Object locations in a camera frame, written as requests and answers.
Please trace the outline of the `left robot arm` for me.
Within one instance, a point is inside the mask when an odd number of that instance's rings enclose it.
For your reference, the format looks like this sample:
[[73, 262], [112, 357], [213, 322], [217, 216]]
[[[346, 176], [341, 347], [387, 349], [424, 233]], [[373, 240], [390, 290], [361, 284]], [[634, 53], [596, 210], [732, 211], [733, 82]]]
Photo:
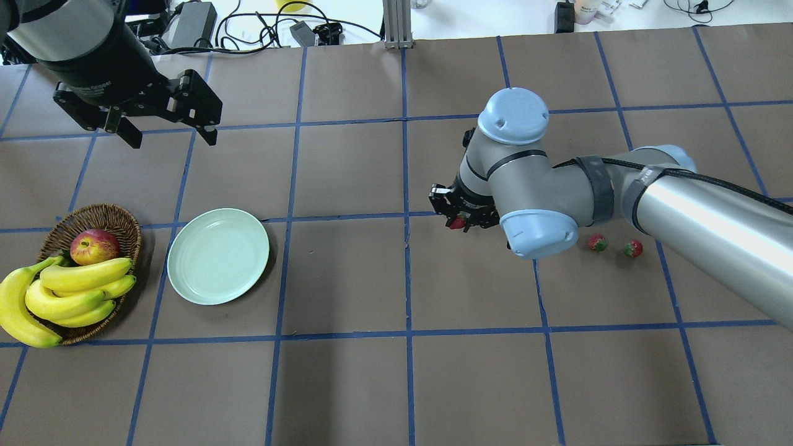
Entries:
[[56, 76], [52, 99], [82, 129], [138, 149], [142, 133], [130, 118], [156, 116], [216, 144], [221, 99], [193, 69], [174, 79], [161, 74], [107, 2], [3, 1], [2, 36]]

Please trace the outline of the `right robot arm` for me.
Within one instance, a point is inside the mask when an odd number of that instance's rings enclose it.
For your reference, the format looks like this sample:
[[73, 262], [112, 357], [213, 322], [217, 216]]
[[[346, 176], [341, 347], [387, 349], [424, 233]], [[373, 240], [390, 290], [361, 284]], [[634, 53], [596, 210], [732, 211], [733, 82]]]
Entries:
[[531, 90], [490, 96], [465, 133], [453, 183], [429, 192], [448, 228], [499, 225], [513, 254], [538, 260], [572, 248], [581, 228], [623, 218], [791, 328], [790, 206], [699, 174], [677, 145], [552, 164], [543, 146], [549, 120]]

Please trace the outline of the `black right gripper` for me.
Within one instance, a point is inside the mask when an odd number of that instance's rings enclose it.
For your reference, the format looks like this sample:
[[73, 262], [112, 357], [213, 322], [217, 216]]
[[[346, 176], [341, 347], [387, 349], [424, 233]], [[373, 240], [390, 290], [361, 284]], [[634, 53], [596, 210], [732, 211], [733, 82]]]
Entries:
[[445, 217], [446, 227], [447, 219], [456, 215], [464, 215], [468, 219], [466, 231], [472, 227], [488, 229], [499, 223], [493, 197], [476, 194], [459, 181], [453, 181], [451, 186], [433, 184], [428, 200], [434, 214]]

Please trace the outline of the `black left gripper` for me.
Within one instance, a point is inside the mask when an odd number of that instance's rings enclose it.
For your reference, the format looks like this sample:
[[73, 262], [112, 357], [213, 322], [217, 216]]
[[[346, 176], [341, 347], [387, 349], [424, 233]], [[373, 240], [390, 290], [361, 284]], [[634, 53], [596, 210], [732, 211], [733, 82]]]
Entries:
[[221, 99], [193, 69], [175, 79], [155, 72], [119, 74], [82, 85], [59, 82], [52, 99], [83, 129], [116, 132], [133, 149], [141, 148], [142, 132], [129, 119], [145, 116], [189, 125], [207, 145], [215, 146], [215, 126], [223, 108]]

